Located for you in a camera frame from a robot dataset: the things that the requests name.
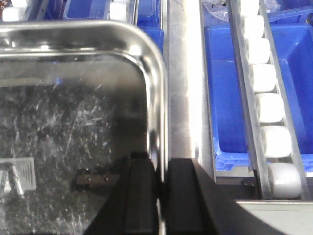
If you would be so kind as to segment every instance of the plastic bag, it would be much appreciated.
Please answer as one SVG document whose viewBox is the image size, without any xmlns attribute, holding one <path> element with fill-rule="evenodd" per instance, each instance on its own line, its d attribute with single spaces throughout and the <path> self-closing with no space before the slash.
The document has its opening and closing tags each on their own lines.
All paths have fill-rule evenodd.
<svg viewBox="0 0 313 235">
<path fill-rule="evenodd" d="M 222 21 L 229 21 L 227 0 L 202 0 L 206 10 L 215 18 Z M 265 0 L 267 13 L 280 9 L 280 4 L 276 0 Z"/>
</svg>

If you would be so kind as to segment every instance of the blue crate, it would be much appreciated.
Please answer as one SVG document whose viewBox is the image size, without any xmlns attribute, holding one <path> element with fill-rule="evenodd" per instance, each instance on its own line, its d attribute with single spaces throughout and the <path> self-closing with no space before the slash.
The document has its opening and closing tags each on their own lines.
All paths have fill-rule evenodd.
<svg viewBox="0 0 313 235">
<path fill-rule="evenodd" d="M 140 0 L 138 6 L 138 26 L 159 27 L 160 0 Z"/>
<path fill-rule="evenodd" d="M 49 0 L 45 20 L 59 20 L 62 18 L 66 0 Z"/>
<path fill-rule="evenodd" d="M 313 172 L 313 27 L 275 24 L 273 37 L 303 165 Z M 227 25 L 205 28 L 217 170 L 248 166 L 244 120 Z"/>
<path fill-rule="evenodd" d="M 276 12 L 269 13 L 268 19 L 275 23 L 306 23 L 313 13 L 311 0 L 277 0 L 281 5 Z"/>
<path fill-rule="evenodd" d="M 313 5 L 311 0 L 277 0 L 281 7 L 273 13 L 268 14 L 268 20 L 271 24 L 275 23 L 306 23 L 313 14 Z M 226 24 L 212 16 L 203 7 L 203 18 L 205 26 Z"/>
<path fill-rule="evenodd" d="M 156 27 L 140 26 L 146 34 L 156 43 L 161 52 L 163 52 L 164 31 Z"/>
<path fill-rule="evenodd" d="M 63 19 L 107 19 L 110 0 L 67 0 Z"/>
</svg>

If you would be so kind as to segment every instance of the white cylinder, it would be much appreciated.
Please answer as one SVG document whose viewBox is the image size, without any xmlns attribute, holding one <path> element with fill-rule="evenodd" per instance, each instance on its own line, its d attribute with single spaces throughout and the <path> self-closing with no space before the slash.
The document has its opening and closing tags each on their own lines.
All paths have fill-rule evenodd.
<svg viewBox="0 0 313 235">
<path fill-rule="evenodd" d="M 129 1 L 111 2 L 110 19 L 115 21 L 127 22 L 129 18 Z"/>
<path fill-rule="evenodd" d="M 291 163 L 268 164 L 268 179 L 274 198 L 297 198 L 301 193 L 300 174 Z"/>
<path fill-rule="evenodd" d="M 240 0 L 239 12 L 241 16 L 253 16 L 259 13 L 259 0 Z"/>
<path fill-rule="evenodd" d="M 256 94 L 255 100 L 260 123 L 280 122 L 285 116 L 284 101 L 280 94 Z"/>
<path fill-rule="evenodd" d="M 285 126 L 262 126 L 262 142 L 267 158 L 284 158 L 291 154 L 291 136 Z"/>
<path fill-rule="evenodd" d="M 21 7 L 6 7 L 2 12 L 3 22 L 21 21 L 24 18 L 25 8 Z"/>
<path fill-rule="evenodd" d="M 11 0 L 12 6 L 27 8 L 32 0 Z"/>
<path fill-rule="evenodd" d="M 264 18 L 261 15 L 245 16 L 242 19 L 245 38 L 262 38 L 264 34 Z"/>
<path fill-rule="evenodd" d="M 246 52 L 249 64 L 266 64 L 270 55 L 269 40 L 267 38 L 246 39 Z"/>
<path fill-rule="evenodd" d="M 251 65 L 250 78 L 254 92 L 271 92 L 277 82 L 275 67 L 270 64 Z"/>
</svg>

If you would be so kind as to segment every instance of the stainless steel tray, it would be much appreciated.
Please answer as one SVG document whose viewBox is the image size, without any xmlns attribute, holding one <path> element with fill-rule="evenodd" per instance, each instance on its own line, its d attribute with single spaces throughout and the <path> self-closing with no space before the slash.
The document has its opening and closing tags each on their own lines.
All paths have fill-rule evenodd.
<svg viewBox="0 0 313 235">
<path fill-rule="evenodd" d="M 80 168 L 148 151 L 164 169 L 165 64 L 134 26 L 1 25 L 0 71 L 0 157 L 33 158 L 36 178 L 24 199 L 3 196 L 0 234 L 81 234 L 106 195 L 70 190 Z"/>
</svg>

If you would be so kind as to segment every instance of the scratched metal surface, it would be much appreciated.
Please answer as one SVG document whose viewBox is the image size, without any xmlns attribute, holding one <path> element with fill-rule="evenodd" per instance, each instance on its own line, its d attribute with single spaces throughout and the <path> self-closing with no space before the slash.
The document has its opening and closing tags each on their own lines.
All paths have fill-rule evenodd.
<svg viewBox="0 0 313 235">
<path fill-rule="evenodd" d="M 123 68 L 120 86 L 98 79 L 107 66 Z M 1 158 L 33 157 L 37 183 L 0 205 L 0 234 L 82 234 L 107 194 L 71 190 L 77 170 L 108 170 L 146 150 L 142 73 L 114 56 L 6 61 L 0 70 Z"/>
</svg>

